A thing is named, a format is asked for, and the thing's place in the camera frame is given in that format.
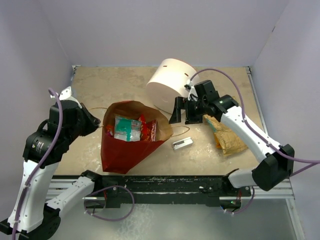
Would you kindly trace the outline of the red paper bag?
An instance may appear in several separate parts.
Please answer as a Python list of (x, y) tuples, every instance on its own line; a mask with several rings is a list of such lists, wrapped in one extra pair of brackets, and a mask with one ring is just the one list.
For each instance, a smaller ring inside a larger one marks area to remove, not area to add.
[[(115, 129), (117, 116), (130, 120), (138, 120), (143, 116), (147, 124), (156, 121), (155, 141), (116, 139), (110, 131)], [(169, 124), (169, 120), (158, 109), (135, 100), (115, 102), (106, 108), (102, 120), (100, 144), (102, 170), (109, 173), (126, 174), (173, 135), (173, 128)]]

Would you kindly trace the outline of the tan snack bag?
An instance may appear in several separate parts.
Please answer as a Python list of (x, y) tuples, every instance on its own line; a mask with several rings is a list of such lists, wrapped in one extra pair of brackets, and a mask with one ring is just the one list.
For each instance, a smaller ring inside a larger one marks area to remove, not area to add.
[(203, 121), (213, 131), (215, 147), (222, 151), (224, 157), (241, 153), (248, 149), (247, 145), (225, 124), (218, 122), (214, 117), (204, 115)]

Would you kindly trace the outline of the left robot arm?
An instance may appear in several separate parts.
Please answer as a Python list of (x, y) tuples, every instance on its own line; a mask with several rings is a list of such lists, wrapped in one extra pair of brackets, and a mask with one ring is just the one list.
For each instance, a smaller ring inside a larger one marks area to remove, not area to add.
[(26, 140), (18, 197), (10, 217), (0, 223), (1, 232), (13, 239), (20, 233), (21, 240), (48, 240), (73, 205), (89, 194), (101, 194), (98, 174), (86, 171), (63, 193), (46, 200), (63, 154), (77, 137), (95, 132), (100, 122), (83, 103), (62, 100), (50, 107), (49, 118)]

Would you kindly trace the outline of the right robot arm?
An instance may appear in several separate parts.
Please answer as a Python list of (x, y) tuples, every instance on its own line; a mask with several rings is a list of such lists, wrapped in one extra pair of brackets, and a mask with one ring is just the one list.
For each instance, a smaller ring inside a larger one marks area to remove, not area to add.
[(281, 145), (251, 121), (230, 95), (220, 96), (210, 80), (189, 87), (188, 97), (177, 96), (170, 124), (180, 123), (185, 111), (185, 124), (197, 124), (203, 116), (215, 118), (230, 128), (250, 149), (258, 161), (252, 169), (236, 169), (226, 175), (222, 190), (228, 196), (235, 195), (242, 187), (259, 187), (269, 191), (293, 173), (295, 155), (289, 144)]

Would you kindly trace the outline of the white cylindrical bin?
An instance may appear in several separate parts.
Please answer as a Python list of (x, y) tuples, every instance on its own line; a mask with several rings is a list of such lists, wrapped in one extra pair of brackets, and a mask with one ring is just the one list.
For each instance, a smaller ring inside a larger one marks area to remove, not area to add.
[(153, 105), (171, 114), (176, 97), (188, 97), (185, 85), (197, 71), (189, 64), (174, 58), (163, 60), (146, 84), (146, 93)]

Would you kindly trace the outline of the small white stapler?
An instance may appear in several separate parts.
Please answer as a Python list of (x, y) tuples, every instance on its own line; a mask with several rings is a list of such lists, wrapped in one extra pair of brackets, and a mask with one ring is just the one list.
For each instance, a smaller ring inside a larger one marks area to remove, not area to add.
[(193, 144), (193, 140), (191, 137), (186, 137), (186, 138), (183, 138), (183, 139), (180, 139), (178, 141), (175, 141), (172, 143), (172, 149), (174, 151), (177, 151), (179, 149), (183, 149), (183, 148), (186, 148), (186, 147), (189, 147)]

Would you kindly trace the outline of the red white snack packet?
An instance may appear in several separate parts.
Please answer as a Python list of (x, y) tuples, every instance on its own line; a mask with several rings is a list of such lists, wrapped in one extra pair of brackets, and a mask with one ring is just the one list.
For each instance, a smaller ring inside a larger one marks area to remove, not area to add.
[[(145, 141), (145, 142), (156, 141), (157, 121), (155, 119), (147, 122), (145, 116), (141, 114), (138, 118), (132, 119), (132, 120), (141, 121), (140, 141)], [(107, 134), (114, 138), (115, 122), (114, 122), (114, 125), (107, 124), (104, 128)]]

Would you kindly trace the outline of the teal white snack packet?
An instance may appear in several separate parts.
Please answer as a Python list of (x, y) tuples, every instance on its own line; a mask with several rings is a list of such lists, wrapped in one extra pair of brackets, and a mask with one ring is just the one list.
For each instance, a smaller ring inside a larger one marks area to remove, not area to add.
[(142, 122), (122, 116), (115, 117), (113, 137), (125, 142), (138, 142), (141, 140)]

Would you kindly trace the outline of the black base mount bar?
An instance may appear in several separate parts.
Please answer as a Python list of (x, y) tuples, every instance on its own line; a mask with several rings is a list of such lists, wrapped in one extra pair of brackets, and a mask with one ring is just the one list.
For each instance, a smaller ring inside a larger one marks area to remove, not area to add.
[(100, 175), (81, 173), (94, 182), (92, 194), (105, 199), (107, 208), (122, 204), (241, 206), (251, 196), (248, 186), (234, 188), (222, 175)]

